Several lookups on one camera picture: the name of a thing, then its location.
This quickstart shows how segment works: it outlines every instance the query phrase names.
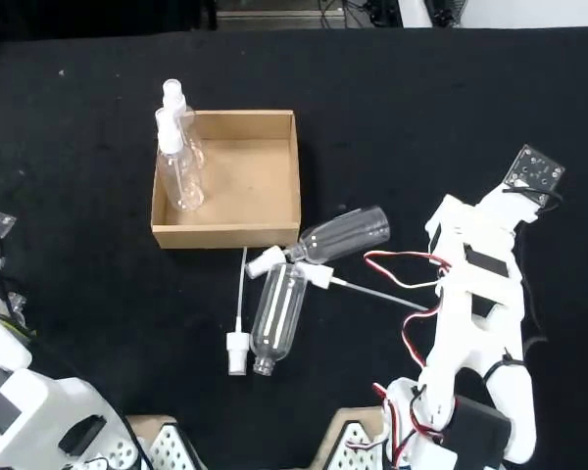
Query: bottle cap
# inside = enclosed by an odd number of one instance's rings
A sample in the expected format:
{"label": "bottle cap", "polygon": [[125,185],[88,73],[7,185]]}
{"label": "bottle cap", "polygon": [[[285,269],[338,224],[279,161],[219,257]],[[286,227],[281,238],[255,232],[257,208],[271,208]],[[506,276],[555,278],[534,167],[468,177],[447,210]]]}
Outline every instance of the bottle cap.
{"label": "bottle cap", "polygon": [[246,264],[246,274],[251,279],[261,276],[270,271],[273,266],[285,262],[283,251],[277,246],[273,246],[261,253],[257,258]]}
{"label": "bottle cap", "polygon": [[228,375],[246,375],[246,354],[251,341],[248,333],[234,331],[226,334]]}
{"label": "bottle cap", "polygon": [[298,269],[303,271],[305,278],[317,287],[328,289],[333,277],[333,268],[324,264],[309,264],[308,262],[298,261],[294,264]]}
{"label": "bottle cap", "polygon": [[171,78],[164,82],[164,108],[172,112],[175,118],[180,117],[187,108],[185,95],[180,81]]}

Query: metal perforated plate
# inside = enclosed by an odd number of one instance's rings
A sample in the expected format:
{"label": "metal perforated plate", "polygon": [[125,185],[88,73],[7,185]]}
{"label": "metal perforated plate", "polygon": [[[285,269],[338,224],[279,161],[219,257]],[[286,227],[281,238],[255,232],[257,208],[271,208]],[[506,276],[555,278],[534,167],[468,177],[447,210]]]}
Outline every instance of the metal perforated plate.
{"label": "metal perforated plate", "polygon": [[340,438],[336,441],[324,470],[377,470],[381,465],[383,445],[370,450],[354,450],[346,443],[369,444],[370,438],[359,421],[344,424]]}
{"label": "metal perforated plate", "polygon": [[155,470],[201,470],[193,448],[185,441],[174,424],[165,424],[150,447],[150,461]]}

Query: black fabric surface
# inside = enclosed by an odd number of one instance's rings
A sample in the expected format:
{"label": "black fabric surface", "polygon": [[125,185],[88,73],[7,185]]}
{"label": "black fabric surface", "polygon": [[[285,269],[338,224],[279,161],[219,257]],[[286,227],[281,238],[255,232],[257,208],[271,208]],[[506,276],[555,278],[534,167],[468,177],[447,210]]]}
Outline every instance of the black fabric surface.
{"label": "black fabric surface", "polygon": [[[372,381],[417,377],[398,334],[407,311],[310,288],[273,377],[227,377],[241,251],[164,252],[149,228],[153,112],[171,76],[197,109],[293,109],[303,225],[380,204],[387,249],[425,250],[423,225],[444,194],[476,203],[524,143],[565,165],[565,204],[526,233],[550,338],[527,358],[538,426],[527,468],[588,466],[588,29],[0,45],[0,211],[19,218],[5,271],[29,288],[28,321],[126,413],[176,416],[210,467],[304,466],[337,408],[377,404]],[[434,302],[357,256],[334,266]],[[414,281],[433,275],[426,263],[394,267]],[[248,328],[262,287],[247,284]],[[423,352],[433,326],[413,328]],[[66,373],[43,354],[35,366]],[[479,394],[473,379],[462,374],[461,388]]]}

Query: white spray head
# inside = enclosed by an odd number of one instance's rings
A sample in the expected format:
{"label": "white spray head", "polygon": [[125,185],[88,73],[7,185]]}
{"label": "white spray head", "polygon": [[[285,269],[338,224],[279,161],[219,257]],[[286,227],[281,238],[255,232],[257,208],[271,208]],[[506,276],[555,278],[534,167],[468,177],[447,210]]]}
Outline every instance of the white spray head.
{"label": "white spray head", "polygon": [[185,95],[180,81],[171,78],[164,82],[164,108],[172,112],[175,118],[180,118],[187,111]]}
{"label": "white spray head", "polygon": [[316,287],[328,289],[333,278],[333,268],[324,264],[310,264],[304,261],[297,261],[295,266],[305,274],[308,281]]}
{"label": "white spray head", "polygon": [[283,254],[283,251],[275,245],[247,263],[246,274],[248,274],[248,277],[251,279],[255,279],[270,271],[273,266],[283,263],[285,263],[285,255]]}
{"label": "white spray head", "polygon": [[169,110],[158,110],[155,119],[159,127],[157,138],[159,150],[166,155],[173,155],[183,148],[183,136],[176,124],[176,119]]}

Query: white plastic casing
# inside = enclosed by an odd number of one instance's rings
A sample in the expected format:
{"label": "white plastic casing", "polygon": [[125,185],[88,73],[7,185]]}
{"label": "white plastic casing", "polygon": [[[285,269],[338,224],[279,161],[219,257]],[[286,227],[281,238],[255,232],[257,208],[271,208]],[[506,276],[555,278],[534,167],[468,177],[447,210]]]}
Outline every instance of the white plastic casing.
{"label": "white plastic casing", "polygon": [[0,324],[0,368],[15,371],[32,362],[30,352]]}
{"label": "white plastic casing", "polygon": [[328,289],[333,277],[333,268],[324,264],[309,264],[308,262],[298,261],[296,264],[308,281],[316,287]]}
{"label": "white plastic casing", "polygon": [[246,356],[250,347],[251,336],[235,331],[226,334],[228,351],[228,375],[246,375]]}
{"label": "white plastic casing", "polygon": [[414,441],[410,454],[410,466],[417,470],[452,470],[458,461],[458,455],[437,445],[428,438]]}
{"label": "white plastic casing", "polygon": [[273,246],[261,253],[257,258],[246,264],[246,274],[251,279],[255,279],[262,274],[266,274],[277,264],[285,263],[285,254],[277,246]]}

